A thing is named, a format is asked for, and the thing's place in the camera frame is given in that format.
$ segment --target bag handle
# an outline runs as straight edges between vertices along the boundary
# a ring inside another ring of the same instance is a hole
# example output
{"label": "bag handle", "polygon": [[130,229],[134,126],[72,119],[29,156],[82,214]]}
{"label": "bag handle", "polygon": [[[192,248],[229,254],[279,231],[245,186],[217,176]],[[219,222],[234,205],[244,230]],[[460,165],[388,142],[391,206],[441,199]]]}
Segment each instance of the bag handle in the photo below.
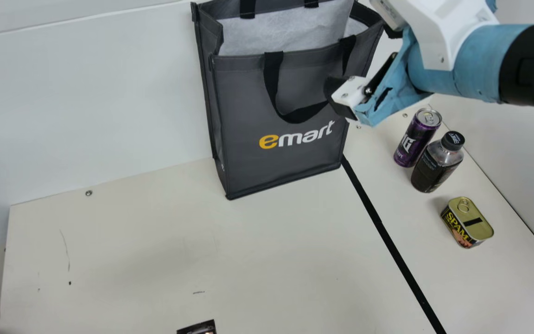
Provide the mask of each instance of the bag handle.
{"label": "bag handle", "polygon": [[[254,7],[257,0],[240,0],[240,18],[254,19]],[[305,0],[305,8],[317,8],[318,0]]]}
{"label": "bag handle", "polygon": [[[351,35],[340,39],[339,44],[341,44],[341,48],[343,48],[343,74],[345,74],[345,71],[347,70],[347,64],[350,61],[351,52],[354,50],[354,46],[356,46],[356,36]],[[320,110],[329,104],[329,102],[319,102],[317,104],[312,104],[310,106],[293,110],[288,114],[282,114],[277,108],[277,91],[280,85],[280,67],[283,61],[283,51],[265,53],[265,63],[263,65],[263,80],[265,81],[265,89],[267,89],[269,99],[271,99],[271,104],[273,105],[277,116],[288,123],[304,123],[318,114]]]}

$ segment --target table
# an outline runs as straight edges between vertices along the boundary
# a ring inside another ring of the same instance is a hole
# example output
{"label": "table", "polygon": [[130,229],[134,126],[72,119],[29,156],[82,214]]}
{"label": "table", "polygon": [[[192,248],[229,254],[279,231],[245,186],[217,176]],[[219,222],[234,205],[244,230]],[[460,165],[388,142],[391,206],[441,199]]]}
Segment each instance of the table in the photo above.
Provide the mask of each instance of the table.
{"label": "table", "polygon": [[[416,110],[351,129],[359,182],[448,333],[534,332],[532,232],[469,155],[411,187]],[[471,250],[439,218],[461,195],[496,231]],[[209,159],[13,206],[0,311],[4,334],[434,333],[343,169],[228,201]]]}
{"label": "table", "polygon": [[3,334],[434,333],[343,169],[228,201],[210,159],[13,206],[0,313]]}
{"label": "table", "polygon": [[[467,154],[432,194],[415,190],[412,169],[394,163],[392,154],[417,109],[375,129],[351,129],[345,156],[448,333],[534,333],[534,235],[475,161]],[[439,129],[436,139],[446,131]],[[470,250],[458,246],[439,218],[460,196],[472,199],[495,230]]]}

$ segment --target black bottle cap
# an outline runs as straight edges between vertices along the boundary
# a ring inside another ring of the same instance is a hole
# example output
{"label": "black bottle cap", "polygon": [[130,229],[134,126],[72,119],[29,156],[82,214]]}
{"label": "black bottle cap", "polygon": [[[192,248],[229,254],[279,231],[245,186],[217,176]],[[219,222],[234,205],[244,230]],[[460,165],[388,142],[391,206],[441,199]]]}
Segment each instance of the black bottle cap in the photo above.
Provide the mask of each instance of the black bottle cap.
{"label": "black bottle cap", "polygon": [[458,151],[464,145],[464,135],[456,131],[449,131],[440,143],[449,151]]}

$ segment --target white wall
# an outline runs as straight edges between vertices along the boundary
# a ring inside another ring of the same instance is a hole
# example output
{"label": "white wall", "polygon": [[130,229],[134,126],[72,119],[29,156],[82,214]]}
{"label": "white wall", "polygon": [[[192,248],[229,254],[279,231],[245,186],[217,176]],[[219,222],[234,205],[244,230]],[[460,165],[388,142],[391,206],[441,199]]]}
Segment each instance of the white wall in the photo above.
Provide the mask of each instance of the white wall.
{"label": "white wall", "polygon": [[[499,0],[502,23],[534,23],[534,0]],[[534,232],[534,108],[436,95],[432,106]]]}
{"label": "white wall", "polygon": [[177,0],[0,0],[0,32]]}
{"label": "white wall", "polygon": [[9,205],[210,156],[188,2],[0,33]]}

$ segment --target bottle label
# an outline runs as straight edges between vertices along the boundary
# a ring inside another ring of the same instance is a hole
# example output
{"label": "bottle label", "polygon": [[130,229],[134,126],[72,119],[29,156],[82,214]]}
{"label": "bottle label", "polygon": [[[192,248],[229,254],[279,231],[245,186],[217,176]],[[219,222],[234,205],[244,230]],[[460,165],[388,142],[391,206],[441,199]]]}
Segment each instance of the bottle label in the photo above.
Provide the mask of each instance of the bottle label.
{"label": "bottle label", "polygon": [[419,169],[422,176],[424,176],[428,182],[430,182],[428,188],[431,192],[433,192],[452,175],[454,170],[459,165],[460,163],[456,163],[452,166],[441,166],[432,157],[428,150],[425,150],[424,154],[421,156],[420,162],[416,166],[416,169]]}

